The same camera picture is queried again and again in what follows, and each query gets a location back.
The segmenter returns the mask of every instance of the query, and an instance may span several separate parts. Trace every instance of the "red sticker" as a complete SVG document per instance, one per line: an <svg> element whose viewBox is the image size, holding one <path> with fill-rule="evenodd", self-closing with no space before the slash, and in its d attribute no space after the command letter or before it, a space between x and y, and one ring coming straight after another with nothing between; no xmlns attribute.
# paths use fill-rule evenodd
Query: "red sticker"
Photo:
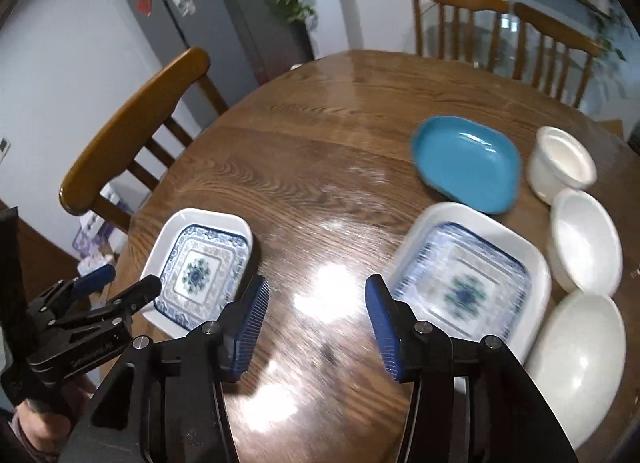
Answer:
<svg viewBox="0 0 640 463"><path fill-rule="evenodd" d="M146 16L151 15L151 0L138 0L138 11Z"/></svg>

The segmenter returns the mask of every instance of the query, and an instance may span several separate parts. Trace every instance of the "wall switch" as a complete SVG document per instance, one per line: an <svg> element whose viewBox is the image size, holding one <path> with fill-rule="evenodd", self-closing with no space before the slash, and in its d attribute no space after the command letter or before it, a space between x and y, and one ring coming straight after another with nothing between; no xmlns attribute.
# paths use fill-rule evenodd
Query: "wall switch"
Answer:
<svg viewBox="0 0 640 463"><path fill-rule="evenodd" d="M0 163L6 156L6 153L9 151L9 147L11 147L11 143L6 138L0 138Z"/></svg>

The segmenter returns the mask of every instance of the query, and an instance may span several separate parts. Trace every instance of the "table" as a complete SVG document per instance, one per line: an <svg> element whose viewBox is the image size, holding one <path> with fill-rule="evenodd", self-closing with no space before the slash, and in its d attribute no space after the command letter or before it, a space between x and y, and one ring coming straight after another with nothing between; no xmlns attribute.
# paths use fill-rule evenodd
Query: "table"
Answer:
<svg viewBox="0 0 640 463"><path fill-rule="evenodd" d="M612 410L579 450L610 452L638 408L640 158L620 138L530 86L469 64L351 51L261 87L219 118L169 169L132 220L111 296L140 276L164 222L185 207L236 214L262 249L271 301L252 365L226 407L240 461L393 461L409 385L385 373L364 305L364 281L391 258L415 218L444 198L418 179L417 125L455 114L510 138L523 162L540 126L576 136L593 156L589 190L622 240L614 299L627 361ZM497 218L545 251L549 208L523 181ZM554 303L564 297L558 287ZM136 316L135 334L165 339Z"/></svg>

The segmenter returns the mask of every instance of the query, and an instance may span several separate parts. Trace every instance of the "refrigerator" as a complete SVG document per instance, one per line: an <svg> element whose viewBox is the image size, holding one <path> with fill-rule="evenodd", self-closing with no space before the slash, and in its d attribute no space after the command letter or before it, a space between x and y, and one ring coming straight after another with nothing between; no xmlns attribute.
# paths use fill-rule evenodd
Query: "refrigerator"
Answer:
<svg viewBox="0 0 640 463"><path fill-rule="evenodd" d="M229 107L293 65L313 59L304 25L287 23L270 0L127 3L163 66L192 46L208 53L208 76ZM202 128L215 119L197 86L182 100Z"/></svg>

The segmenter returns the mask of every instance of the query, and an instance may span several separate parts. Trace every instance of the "wooden chair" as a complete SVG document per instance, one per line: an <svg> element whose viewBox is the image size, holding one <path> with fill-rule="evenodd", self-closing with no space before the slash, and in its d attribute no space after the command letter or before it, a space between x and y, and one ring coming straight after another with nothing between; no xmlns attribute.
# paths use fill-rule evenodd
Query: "wooden chair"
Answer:
<svg viewBox="0 0 640 463"><path fill-rule="evenodd" d="M152 137L164 125L183 146L190 136L172 118L185 91L198 83L218 114L227 109L213 82L207 77L209 56L200 48L190 48L143 85L92 139L71 167L60 187L60 203L74 216L94 211L124 233L129 215L100 195L100 190L128 170L149 190L158 180L135 161L145 147L169 168L174 158Z"/></svg>
<svg viewBox="0 0 640 463"><path fill-rule="evenodd" d="M582 69L582 78L578 87L577 93L575 93L574 107L580 105L584 90L589 82L591 73L591 64L594 58L597 58L602 49L598 43L594 42L582 33L577 32L560 21L549 17L537 10L517 2L513 6L513 13L520 19L520 29L518 32L518 50L516 52L516 63L513 70L513 78L516 80L522 80L522 73L527 61L527 24L531 24L535 29L540 32L540 44L538 47L538 55L536 57L536 65L533 71L533 80L531 85L538 89L540 80L542 78L542 68L545 53L545 38L547 36L553 39L553 45L551 46L548 69L546 71L545 85L543 87L543 93L551 96L551 86L556 74L556 47L558 42L564 44L564 55L562 56L562 70L560 72L560 79L558 81L558 88L556 89L555 99L560 100L562 92L564 91L564 85L566 84L566 77L569 72L569 50L578 49L587 53L587 59Z"/></svg>
<svg viewBox="0 0 640 463"><path fill-rule="evenodd" d="M422 21L420 19L420 0L414 1L415 19L415 46L416 54L422 56ZM466 23L465 36L465 61L471 62L474 51L474 17L476 11L495 11L494 29L491 35L491 47L489 49L489 61L487 69L494 70L495 58L498 50L498 39L500 37L500 20L502 15L509 13L509 2L507 0L433 0L438 3L439 25L438 25L438 58L444 59L444 7L453 6L452 23L452 58L458 60L460 56L460 8L469 11L468 22Z"/></svg>

